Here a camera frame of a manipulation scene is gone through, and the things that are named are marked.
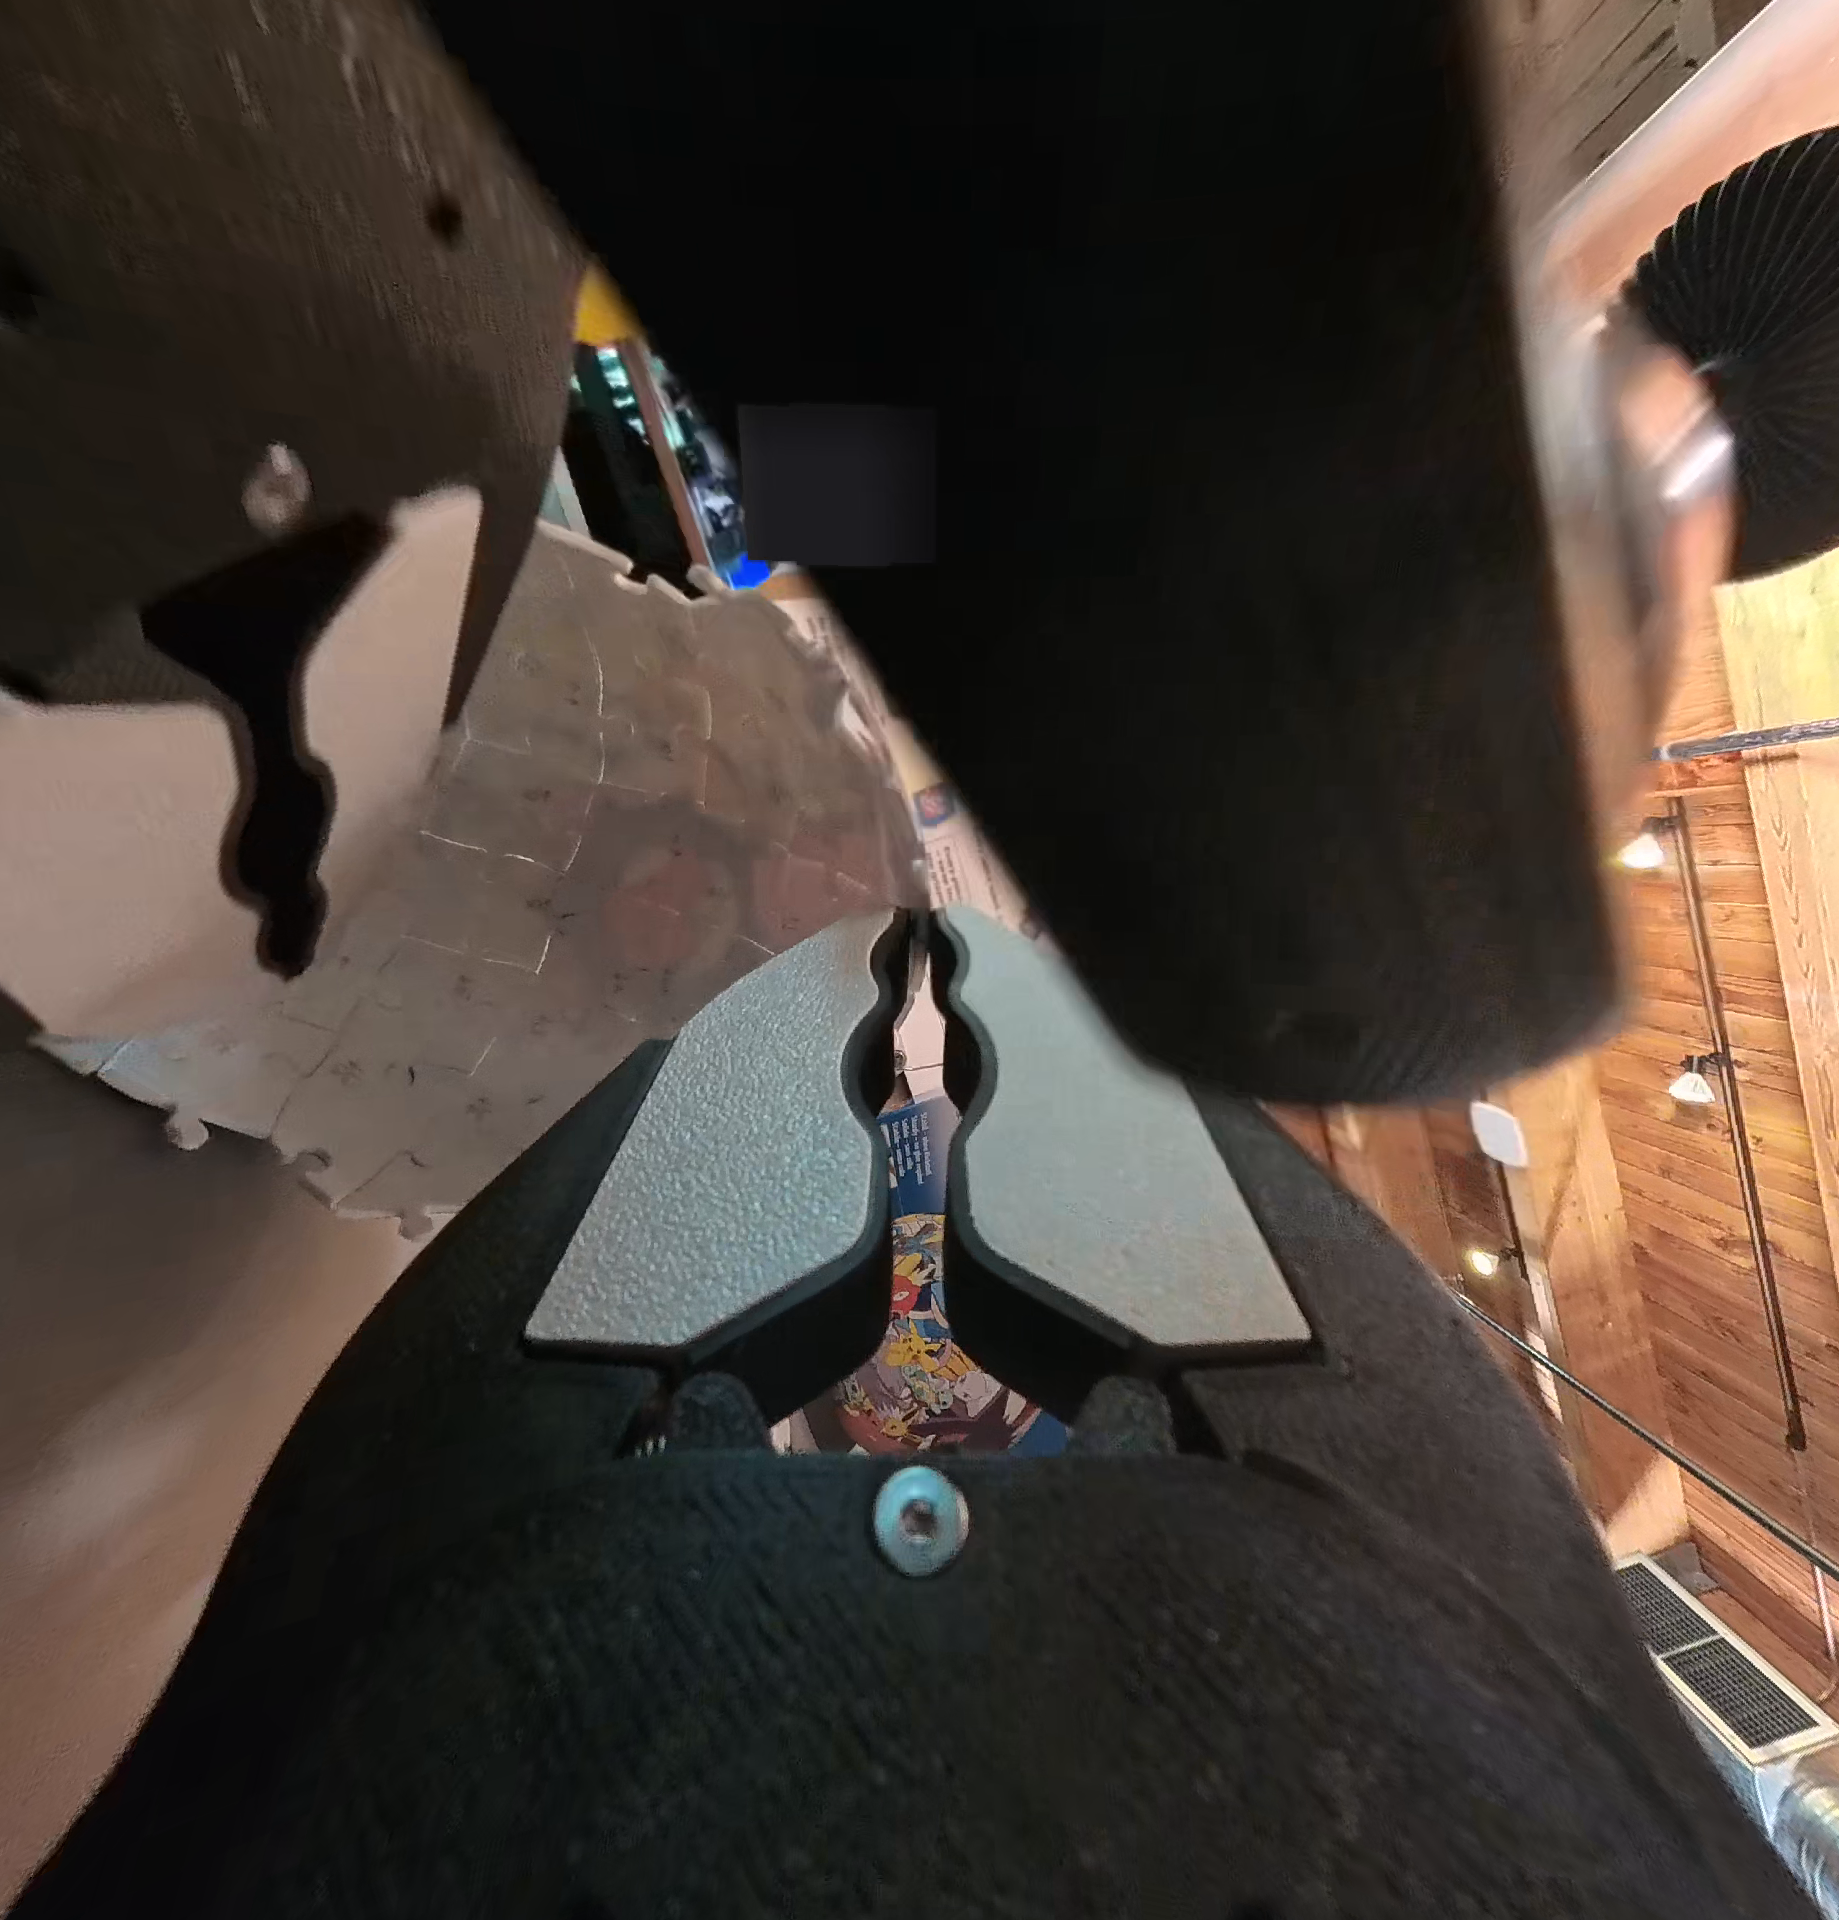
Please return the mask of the ceiling vent grille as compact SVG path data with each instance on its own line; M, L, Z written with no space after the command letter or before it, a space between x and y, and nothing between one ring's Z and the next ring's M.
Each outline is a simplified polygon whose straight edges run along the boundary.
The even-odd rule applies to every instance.
M1694 1731L1748 1774L1812 1768L1839 1780L1839 1719L1774 1668L1652 1554L1628 1554L1614 1577Z

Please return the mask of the silver air duct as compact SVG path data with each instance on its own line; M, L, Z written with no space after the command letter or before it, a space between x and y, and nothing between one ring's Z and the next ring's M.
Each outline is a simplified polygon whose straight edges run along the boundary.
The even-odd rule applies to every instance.
M1670 671L1736 537L1734 435L1638 297L1544 240L1526 278L1528 393L1562 600Z

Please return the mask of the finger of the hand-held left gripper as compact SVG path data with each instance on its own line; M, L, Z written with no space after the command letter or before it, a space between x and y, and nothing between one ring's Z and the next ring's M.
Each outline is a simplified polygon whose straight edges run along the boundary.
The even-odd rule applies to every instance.
M312 638L290 696L306 776L300 876L265 912L268 965L306 972L412 828L446 732L452 666L482 526L472 486L394 506L376 556Z
M239 719L163 656L0 664L0 1032L129 1039L276 997L227 873Z

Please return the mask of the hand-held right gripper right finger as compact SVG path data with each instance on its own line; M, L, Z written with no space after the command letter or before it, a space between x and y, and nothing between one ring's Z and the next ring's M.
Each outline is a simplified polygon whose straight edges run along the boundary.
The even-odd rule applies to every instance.
M946 1089L946 1292L970 1356L1050 1411L1102 1379L1314 1354L1312 1324L1182 1080L1052 947L932 916Z

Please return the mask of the blue puzzle box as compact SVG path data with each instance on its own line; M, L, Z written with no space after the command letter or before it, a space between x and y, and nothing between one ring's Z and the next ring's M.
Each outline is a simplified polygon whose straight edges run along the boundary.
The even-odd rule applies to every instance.
M888 1152L890 1316L876 1354L774 1428L782 1454L916 1455L1066 1450L1068 1430L984 1369L946 1307L946 1178L958 1111L942 1091L882 1113Z

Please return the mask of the partly built puzzle ball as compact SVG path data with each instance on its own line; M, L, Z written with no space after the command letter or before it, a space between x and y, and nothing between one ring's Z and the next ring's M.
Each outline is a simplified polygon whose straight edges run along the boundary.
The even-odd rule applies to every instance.
M542 519L416 822L257 1009L39 1052L268 1143L334 1211L454 1215L640 1043L926 901L874 681L820 602L636 581Z

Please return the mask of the black ribbed object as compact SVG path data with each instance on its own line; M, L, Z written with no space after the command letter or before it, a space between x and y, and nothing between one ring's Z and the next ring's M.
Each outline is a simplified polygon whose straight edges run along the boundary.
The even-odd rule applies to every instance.
M1839 548L1839 123L1734 167L1624 283L1734 445L1730 581Z

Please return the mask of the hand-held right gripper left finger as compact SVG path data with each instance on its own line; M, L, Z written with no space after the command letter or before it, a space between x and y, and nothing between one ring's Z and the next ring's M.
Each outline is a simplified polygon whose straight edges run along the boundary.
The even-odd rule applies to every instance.
M666 1045L526 1324L538 1352L724 1373L794 1411L890 1317L880 1110L914 916L840 920Z

